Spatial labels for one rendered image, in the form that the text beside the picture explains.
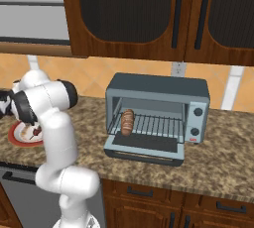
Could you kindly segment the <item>grey dishwasher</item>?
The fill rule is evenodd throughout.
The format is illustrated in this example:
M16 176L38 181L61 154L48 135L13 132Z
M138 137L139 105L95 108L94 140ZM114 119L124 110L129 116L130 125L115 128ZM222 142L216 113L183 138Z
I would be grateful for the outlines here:
M32 173L36 184L2 178L4 189L23 228L106 228L101 183L95 171L41 166Z

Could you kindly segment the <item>kebab skewer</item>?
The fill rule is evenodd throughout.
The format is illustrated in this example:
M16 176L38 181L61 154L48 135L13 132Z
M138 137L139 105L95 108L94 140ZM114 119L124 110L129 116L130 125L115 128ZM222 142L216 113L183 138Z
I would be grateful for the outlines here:
M27 131L27 136L30 141L42 140L42 129L40 126L30 126Z

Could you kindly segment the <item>brown baguette bread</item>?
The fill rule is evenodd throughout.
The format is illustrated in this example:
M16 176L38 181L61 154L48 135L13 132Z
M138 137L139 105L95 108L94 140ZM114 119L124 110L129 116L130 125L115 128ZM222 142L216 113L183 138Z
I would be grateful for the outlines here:
M133 131L134 126L134 112L132 109L127 109L121 115L121 134L129 136Z

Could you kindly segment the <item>red-rimmed white plate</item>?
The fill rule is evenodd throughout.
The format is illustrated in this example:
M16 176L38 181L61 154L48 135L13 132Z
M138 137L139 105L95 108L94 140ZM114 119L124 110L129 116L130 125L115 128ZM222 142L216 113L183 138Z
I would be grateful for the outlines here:
M43 134L41 141L30 141L27 136L28 128L31 124L26 124L21 121L15 122L8 132L8 140L15 146L18 147L38 147L43 143Z

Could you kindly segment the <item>brown glass-panel cupboard door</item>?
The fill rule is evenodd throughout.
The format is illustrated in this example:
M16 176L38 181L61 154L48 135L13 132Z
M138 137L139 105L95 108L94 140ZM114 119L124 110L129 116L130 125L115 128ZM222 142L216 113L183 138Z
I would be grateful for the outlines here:
M209 0L202 43L194 48L201 0L192 0L185 61L254 66L254 0Z
M184 59L191 0L182 0L172 48L176 0L64 0L71 53L163 61Z

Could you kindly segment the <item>white wall socket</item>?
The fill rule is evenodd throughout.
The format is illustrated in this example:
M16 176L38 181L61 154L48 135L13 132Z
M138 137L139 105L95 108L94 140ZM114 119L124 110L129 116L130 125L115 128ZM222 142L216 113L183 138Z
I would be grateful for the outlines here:
M171 76L184 77L186 73L187 64L185 62L173 61Z

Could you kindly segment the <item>brown wooden drawer front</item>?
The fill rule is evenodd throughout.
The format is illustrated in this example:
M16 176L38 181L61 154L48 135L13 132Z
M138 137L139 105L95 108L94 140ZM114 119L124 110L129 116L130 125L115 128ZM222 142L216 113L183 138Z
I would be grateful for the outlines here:
M119 196L134 200L159 202L174 207L181 207L183 203L184 194L180 191L134 184L130 182L110 180L105 178L102 180L102 186L104 195ZM153 197L129 194L127 193L127 186L132 186L134 190L140 190L144 192L148 192L151 189L153 189L154 191Z
M241 205L245 205L247 208L246 214L229 212L216 208L216 202L220 201L224 206L232 206L239 208ZM193 210L196 212L213 213L216 215L222 215L226 217L233 217L239 219L246 219L248 221L254 221L254 203L241 202L233 199L218 198L207 195L187 193L184 202L184 208Z

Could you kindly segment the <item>grey microwave oven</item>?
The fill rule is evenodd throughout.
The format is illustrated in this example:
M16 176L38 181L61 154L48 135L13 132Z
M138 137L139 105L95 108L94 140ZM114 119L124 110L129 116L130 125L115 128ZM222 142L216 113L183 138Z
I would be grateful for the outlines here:
M64 0L0 0L0 42L68 46Z

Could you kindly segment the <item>grey toaster oven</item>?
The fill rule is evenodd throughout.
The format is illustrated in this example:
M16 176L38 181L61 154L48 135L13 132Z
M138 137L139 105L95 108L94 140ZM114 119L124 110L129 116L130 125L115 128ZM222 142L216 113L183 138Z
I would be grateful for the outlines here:
M116 73L106 88L106 129L110 135L121 130L121 115L127 109L181 113L185 123L184 142L203 141L210 103L207 82L200 78ZM201 116L193 110L201 108ZM192 128L199 134L193 136Z

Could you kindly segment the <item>toaster oven door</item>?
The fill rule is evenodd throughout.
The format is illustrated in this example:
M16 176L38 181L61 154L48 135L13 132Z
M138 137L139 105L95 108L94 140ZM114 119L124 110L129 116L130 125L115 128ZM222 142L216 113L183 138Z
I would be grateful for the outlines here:
M176 138L135 133L110 135L104 153L110 158L170 167L179 167L185 159L185 147Z

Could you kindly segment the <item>brown wooden base cupboard door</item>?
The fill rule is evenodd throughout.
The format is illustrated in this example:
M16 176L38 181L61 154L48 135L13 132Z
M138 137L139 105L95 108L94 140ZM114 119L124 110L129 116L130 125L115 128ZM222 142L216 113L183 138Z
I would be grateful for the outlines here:
M120 197L104 197L107 228L169 228L171 212L175 212L174 228L179 226L180 210L162 204Z
M182 213L179 228L184 228L187 215L190 216L189 228L254 228L254 221L187 210Z

